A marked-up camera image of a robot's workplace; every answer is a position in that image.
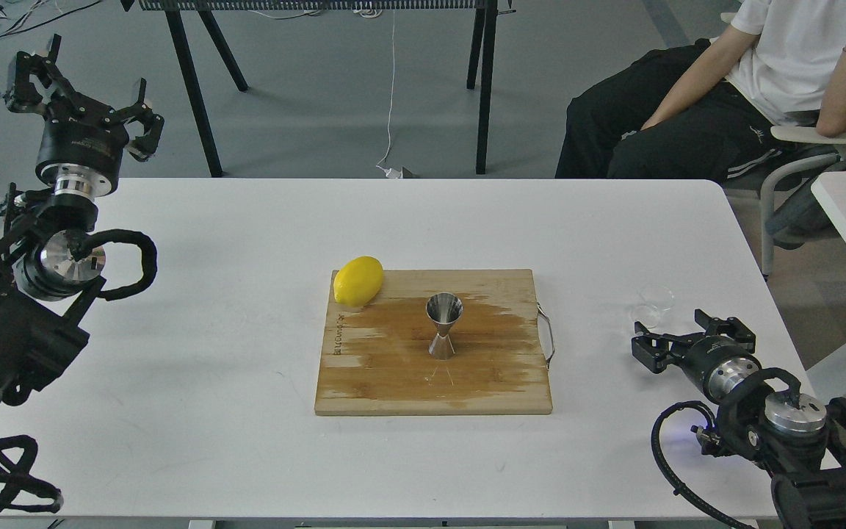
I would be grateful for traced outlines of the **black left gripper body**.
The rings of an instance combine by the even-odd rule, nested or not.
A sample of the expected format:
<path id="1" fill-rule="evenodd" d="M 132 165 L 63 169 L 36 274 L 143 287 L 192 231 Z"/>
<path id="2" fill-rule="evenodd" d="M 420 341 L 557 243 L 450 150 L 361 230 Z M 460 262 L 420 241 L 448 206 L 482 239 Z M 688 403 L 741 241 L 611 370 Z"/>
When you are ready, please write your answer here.
<path id="1" fill-rule="evenodd" d="M 118 188 L 128 141 L 129 134 L 122 125 L 104 129 L 80 120 L 45 120 L 35 173 L 47 185 L 57 183 L 63 167 L 94 173 L 96 195 L 108 195 Z"/>

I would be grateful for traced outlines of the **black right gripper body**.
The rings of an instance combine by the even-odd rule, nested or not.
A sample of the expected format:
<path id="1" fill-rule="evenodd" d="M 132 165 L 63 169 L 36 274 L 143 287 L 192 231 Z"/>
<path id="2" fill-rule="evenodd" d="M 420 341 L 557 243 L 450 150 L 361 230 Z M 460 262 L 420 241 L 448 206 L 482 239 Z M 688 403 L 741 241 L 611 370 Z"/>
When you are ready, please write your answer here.
<path id="1" fill-rule="evenodd" d="M 698 339 L 681 356 L 678 366 L 714 404 L 721 403 L 732 389 L 762 368 L 758 359 L 726 336 Z"/>

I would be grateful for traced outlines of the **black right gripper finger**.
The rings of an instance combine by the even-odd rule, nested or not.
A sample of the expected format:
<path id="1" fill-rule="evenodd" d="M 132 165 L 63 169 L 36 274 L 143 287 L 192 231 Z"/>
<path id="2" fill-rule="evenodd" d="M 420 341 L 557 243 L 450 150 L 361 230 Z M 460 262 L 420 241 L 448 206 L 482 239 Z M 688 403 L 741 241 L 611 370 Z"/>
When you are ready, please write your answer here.
<path id="1" fill-rule="evenodd" d="M 634 323 L 634 337 L 631 339 L 632 357 L 651 371 L 664 372 L 669 365 L 680 365 L 692 346 L 692 338 L 670 334 L 655 334 L 642 322 Z"/>
<path id="2" fill-rule="evenodd" d="M 745 349 L 750 354 L 756 351 L 756 335 L 749 327 L 746 327 L 743 322 L 735 317 L 719 318 L 706 314 L 702 309 L 695 309 L 694 319 L 696 324 L 703 329 L 703 335 L 709 336 L 725 336 L 732 339 L 736 345 Z"/>

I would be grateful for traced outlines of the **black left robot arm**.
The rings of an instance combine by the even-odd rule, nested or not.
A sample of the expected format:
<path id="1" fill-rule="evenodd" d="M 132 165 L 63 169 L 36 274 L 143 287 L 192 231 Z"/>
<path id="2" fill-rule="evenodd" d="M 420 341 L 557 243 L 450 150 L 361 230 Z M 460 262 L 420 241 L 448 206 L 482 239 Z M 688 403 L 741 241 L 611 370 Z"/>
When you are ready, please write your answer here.
<path id="1" fill-rule="evenodd" d="M 64 374 L 90 341 L 80 324 L 96 299 L 134 297 L 158 270 L 147 234 L 95 224 L 123 155 L 154 155 L 164 118 L 145 100 L 144 79 L 120 109 L 75 90 L 57 66 L 60 43 L 54 35 L 46 54 L 19 51 L 3 96 L 11 112 L 43 117 L 35 173 L 44 188 L 10 185 L 0 202 L 0 405 L 24 404 Z M 61 491 L 31 473 L 37 452 L 31 436 L 0 438 L 0 513 L 61 509 Z"/>

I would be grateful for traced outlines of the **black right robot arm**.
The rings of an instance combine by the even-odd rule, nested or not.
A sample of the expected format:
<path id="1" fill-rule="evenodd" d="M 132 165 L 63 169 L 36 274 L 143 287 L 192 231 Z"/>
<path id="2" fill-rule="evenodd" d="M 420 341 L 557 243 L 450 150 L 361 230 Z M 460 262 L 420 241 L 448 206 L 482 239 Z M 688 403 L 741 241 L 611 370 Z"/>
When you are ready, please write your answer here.
<path id="1" fill-rule="evenodd" d="M 678 402 L 651 429 L 654 460 L 681 496 L 718 522 L 741 528 L 699 497 L 673 471 L 662 452 L 662 424 L 673 413 L 694 409 L 704 455 L 742 456 L 771 478 L 773 505 L 785 528 L 846 528 L 846 399 L 822 403 L 805 394 L 785 369 L 765 368 L 755 357 L 756 336 L 736 317 L 695 311 L 696 334 L 654 334 L 635 323 L 632 355 L 654 374 L 675 365 L 705 401 Z"/>

